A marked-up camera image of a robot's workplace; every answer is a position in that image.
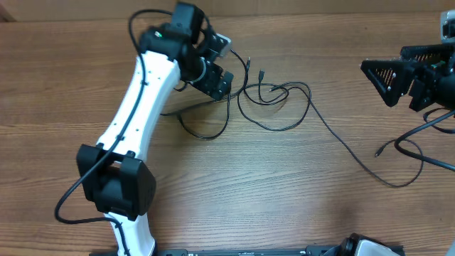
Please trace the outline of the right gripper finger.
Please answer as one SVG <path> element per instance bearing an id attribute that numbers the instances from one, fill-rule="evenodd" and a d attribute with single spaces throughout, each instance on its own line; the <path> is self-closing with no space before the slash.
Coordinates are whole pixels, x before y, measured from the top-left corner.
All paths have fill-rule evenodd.
<path id="1" fill-rule="evenodd" d="M 388 107 L 394 107 L 407 94 L 415 68 L 413 60 L 364 60 L 360 66 Z"/>
<path id="2" fill-rule="evenodd" d="M 450 63 L 454 55 L 454 44 L 444 43 L 427 46 L 404 46 L 400 56 L 404 60 L 415 60 L 420 63 L 439 63 L 444 61 Z"/>

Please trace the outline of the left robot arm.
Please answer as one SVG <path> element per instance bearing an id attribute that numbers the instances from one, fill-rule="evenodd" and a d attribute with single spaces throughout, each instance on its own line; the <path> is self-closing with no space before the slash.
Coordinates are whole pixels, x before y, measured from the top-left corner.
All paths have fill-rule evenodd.
<path id="1" fill-rule="evenodd" d="M 76 162 L 87 200 L 112 225 L 118 255 L 152 255 L 147 213 L 156 180 L 145 161 L 161 111 L 180 82 L 213 100 L 230 97 L 233 76 L 215 63 L 230 50 L 204 12 L 179 2 L 171 20 L 133 38 L 134 75 L 114 119 L 96 145 L 82 145 Z"/>

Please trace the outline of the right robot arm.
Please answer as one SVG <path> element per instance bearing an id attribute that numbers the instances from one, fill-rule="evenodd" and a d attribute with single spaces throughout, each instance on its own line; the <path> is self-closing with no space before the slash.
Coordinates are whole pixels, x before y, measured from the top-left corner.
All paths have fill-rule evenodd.
<path id="1" fill-rule="evenodd" d="M 395 106 L 404 95 L 412 100 L 409 108 L 419 112 L 434 103 L 441 105 L 447 113 L 428 120 L 434 112 L 423 115 L 424 124 L 416 127 L 383 146 L 393 144 L 401 154 L 417 159 L 421 164 L 432 164 L 450 171 L 454 165 L 425 156 L 423 151 L 414 153 L 401 147 L 403 141 L 428 127 L 445 134 L 453 134 L 453 129 L 442 129 L 437 124 L 454 115 L 454 44 L 443 43 L 426 46 L 404 46 L 400 57 L 395 60 L 364 60 L 360 64 L 369 81 L 375 86 L 388 107 Z"/>

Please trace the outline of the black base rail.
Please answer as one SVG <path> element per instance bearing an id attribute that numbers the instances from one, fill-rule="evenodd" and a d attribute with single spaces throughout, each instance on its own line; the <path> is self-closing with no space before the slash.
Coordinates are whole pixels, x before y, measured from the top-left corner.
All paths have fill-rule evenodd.
<path id="1" fill-rule="evenodd" d="M 322 256 L 333 245 L 309 245 L 300 249 L 265 249 L 265 250 L 200 250 L 185 249 L 155 250 L 152 256 Z"/>

